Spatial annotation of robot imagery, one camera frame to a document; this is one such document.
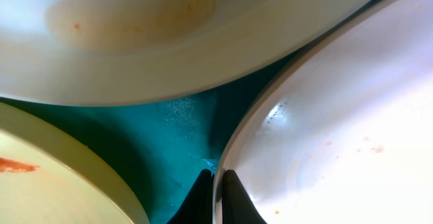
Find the teal plastic tray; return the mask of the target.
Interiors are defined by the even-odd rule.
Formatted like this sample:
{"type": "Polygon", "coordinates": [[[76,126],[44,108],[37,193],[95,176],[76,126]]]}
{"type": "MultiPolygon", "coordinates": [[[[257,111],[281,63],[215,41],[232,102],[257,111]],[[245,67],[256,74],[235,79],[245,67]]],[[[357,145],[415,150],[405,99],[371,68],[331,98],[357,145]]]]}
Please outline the teal plastic tray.
{"type": "MultiPolygon", "coordinates": [[[[346,19],[376,1],[369,1],[346,19]]],[[[165,223],[197,174],[216,168],[255,97],[302,47],[228,83],[156,102],[73,106],[2,95],[1,101],[50,122],[89,146],[129,184],[149,220],[165,223]]]]}

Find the yellow plate with stain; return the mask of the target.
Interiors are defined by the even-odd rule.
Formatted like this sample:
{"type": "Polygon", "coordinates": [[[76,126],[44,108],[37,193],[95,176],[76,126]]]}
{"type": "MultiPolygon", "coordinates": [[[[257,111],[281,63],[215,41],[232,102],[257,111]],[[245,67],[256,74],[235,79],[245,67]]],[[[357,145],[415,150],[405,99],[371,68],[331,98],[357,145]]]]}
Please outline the yellow plate with stain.
{"type": "Polygon", "coordinates": [[[1,104],[2,223],[148,223],[122,177],[87,146],[1,104]]]}

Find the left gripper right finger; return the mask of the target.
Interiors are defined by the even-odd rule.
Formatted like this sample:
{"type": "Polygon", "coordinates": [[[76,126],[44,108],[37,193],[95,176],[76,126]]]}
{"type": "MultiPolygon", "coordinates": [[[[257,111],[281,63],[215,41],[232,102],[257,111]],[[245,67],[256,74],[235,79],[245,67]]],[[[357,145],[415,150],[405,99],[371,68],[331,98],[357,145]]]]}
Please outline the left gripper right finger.
{"type": "Polygon", "coordinates": [[[234,170],[223,174],[222,214],[223,224],[267,224],[234,170]]]}

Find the white plate with long stain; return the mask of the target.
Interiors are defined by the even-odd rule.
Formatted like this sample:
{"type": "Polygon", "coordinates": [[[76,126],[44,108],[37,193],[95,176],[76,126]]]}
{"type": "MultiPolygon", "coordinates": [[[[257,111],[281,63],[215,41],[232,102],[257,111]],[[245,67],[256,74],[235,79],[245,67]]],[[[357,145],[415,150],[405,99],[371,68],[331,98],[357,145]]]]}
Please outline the white plate with long stain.
{"type": "Polygon", "coordinates": [[[371,0],[1,0],[1,95],[73,106],[228,83],[371,0]]]}

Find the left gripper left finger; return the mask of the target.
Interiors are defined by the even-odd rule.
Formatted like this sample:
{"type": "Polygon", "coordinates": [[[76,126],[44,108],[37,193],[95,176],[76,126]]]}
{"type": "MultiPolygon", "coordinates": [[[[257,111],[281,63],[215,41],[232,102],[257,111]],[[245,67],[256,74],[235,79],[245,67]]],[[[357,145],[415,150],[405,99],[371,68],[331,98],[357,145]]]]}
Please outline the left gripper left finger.
{"type": "Polygon", "coordinates": [[[182,205],[168,224],[211,224],[212,185],[214,175],[208,169],[200,172],[182,205]]]}

